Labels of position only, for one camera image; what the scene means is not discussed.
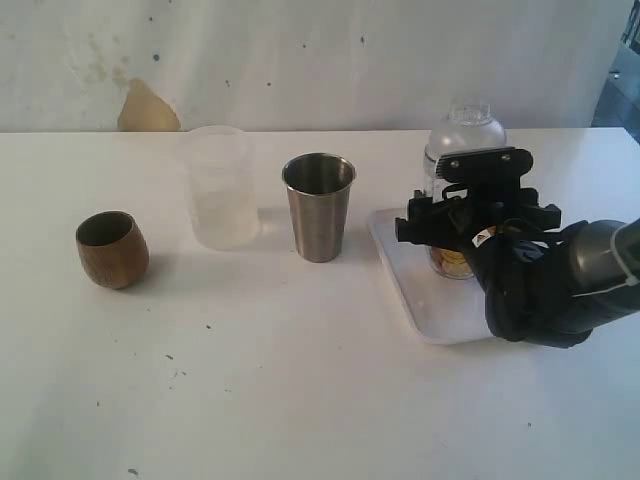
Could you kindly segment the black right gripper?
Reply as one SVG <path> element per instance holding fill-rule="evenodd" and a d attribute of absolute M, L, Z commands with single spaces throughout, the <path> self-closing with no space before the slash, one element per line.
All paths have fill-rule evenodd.
<path fill-rule="evenodd" d="M 395 220 L 400 242 L 449 250 L 464 250 L 473 238 L 493 227 L 499 235 L 514 240 L 541 243 L 549 248 L 561 242 L 561 211 L 550 204 L 539 205 L 536 189 L 521 185 L 520 173 L 447 174 L 444 199 L 409 200 L 404 218 Z"/>

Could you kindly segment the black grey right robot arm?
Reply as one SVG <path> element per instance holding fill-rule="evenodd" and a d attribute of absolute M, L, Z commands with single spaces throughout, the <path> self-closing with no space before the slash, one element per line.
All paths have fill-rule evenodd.
<path fill-rule="evenodd" d="M 398 241 L 460 252 L 485 295 L 490 332 L 569 348 L 639 310 L 639 223 L 559 226 L 519 177 L 470 180 L 441 202 L 416 193 L 395 221 Z"/>

